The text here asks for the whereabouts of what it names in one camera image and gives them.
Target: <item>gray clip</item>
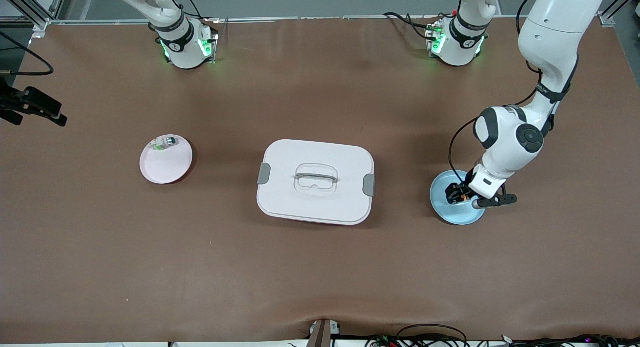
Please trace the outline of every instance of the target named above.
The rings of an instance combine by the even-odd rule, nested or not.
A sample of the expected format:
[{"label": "gray clip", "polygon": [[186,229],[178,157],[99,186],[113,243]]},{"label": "gray clip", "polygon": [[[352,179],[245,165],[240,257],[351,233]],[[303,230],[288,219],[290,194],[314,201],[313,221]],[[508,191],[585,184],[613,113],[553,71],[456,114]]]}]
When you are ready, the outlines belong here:
[{"label": "gray clip", "polygon": [[364,176],[362,192],[369,197],[373,197],[376,192],[376,176],[374,174],[367,174]]},{"label": "gray clip", "polygon": [[268,163],[260,165],[260,173],[258,174],[258,185],[266,185],[269,182],[269,176],[272,174],[272,167]]}]

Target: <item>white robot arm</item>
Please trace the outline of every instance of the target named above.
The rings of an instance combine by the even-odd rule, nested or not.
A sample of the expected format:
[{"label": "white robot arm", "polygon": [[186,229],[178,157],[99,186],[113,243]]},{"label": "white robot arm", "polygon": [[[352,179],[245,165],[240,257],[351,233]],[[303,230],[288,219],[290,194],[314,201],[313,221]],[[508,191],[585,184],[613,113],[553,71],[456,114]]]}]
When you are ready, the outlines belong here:
[{"label": "white robot arm", "polygon": [[213,58],[218,35],[198,19],[185,16],[172,0],[121,0],[143,14],[160,36],[170,62],[180,69],[194,69]]},{"label": "white robot arm", "polygon": [[473,133],[486,152],[462,183],[446,189],[450,204],[473,200],[476,210],[516,201],[498,195],[505,181],[523,169],[544,146],[558,105],[578,67],[578,45],[602,0],[537,0],[518,38],[522,56],[542,71],[533,101],[524,106],[490,107]]},{"label": "white robot arm", "polygon": [[429,43],[432,56],[452,66],[464,66],[480,53],[485,32],[496,14],[491,0],[460,0],[455,16],[437,21]]}]

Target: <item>light blue plate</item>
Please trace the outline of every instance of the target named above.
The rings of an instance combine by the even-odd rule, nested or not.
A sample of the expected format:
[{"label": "light blue plate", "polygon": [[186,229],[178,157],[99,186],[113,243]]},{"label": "light blue plate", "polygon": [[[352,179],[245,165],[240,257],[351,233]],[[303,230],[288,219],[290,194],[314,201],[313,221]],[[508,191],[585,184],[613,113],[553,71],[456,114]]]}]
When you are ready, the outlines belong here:
[{"label": "light blue plate", "polygon": [[[467,172],[457,171],[460,178],[464,180],[467,177]],[[476,222],[485,214],[484,209],[475,209],[471,206],[472,201],[477,200],[478,197],[474,196],[470,201],[464,201],[454,205],[450,205],[447,202],[446,189],[452,183],[460,183],[456,174],[453,171],[444,171],[431,184],[430,198],[433,209],[436,210],[438,215],[443,220],[453,225],[470,225]]]}]

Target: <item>brown tabletop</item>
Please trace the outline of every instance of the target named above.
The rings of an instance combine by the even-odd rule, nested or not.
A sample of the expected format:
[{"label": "brown tabletop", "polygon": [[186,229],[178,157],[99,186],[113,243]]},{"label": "brown tabletop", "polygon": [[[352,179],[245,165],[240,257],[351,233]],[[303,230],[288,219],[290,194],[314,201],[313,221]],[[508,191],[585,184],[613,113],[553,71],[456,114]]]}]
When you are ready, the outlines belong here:
[{"label": "brown tabletop", "polygon": [[[219,26],[218,61],[166,64],[146,26],[50,26],[21,77],[63,104],[65,128],[0,123],[0,343],[301,338],[439,323],[469,338],[640,334],[640,92],[612,29],[590,28],[540,156],[512,207],[439,219],[430,185],[453,133],[533,90],[512,19],[466,67],[429,59],[410,26],[300,20]],[[28,58],[23,71],[43,67]],[[177,134],[192,172],[138,167]],[[358,226],[268,217],[256,203],[280,139],[361,146],[376,195]],[[483,153],[470,130],[454,161]]]}]

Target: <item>white storage box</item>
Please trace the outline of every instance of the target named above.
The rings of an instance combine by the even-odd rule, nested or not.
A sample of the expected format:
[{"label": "white storage box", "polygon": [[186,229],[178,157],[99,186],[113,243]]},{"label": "white storage box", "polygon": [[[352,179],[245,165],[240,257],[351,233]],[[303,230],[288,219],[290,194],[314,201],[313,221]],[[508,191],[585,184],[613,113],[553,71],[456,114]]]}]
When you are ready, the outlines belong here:
[{"label": "white storage box", "polygon": [[277,140],[258,176],[258,206],[271,217],[353,226],[367,219],[375,191],[366,149],[344,144]]}]

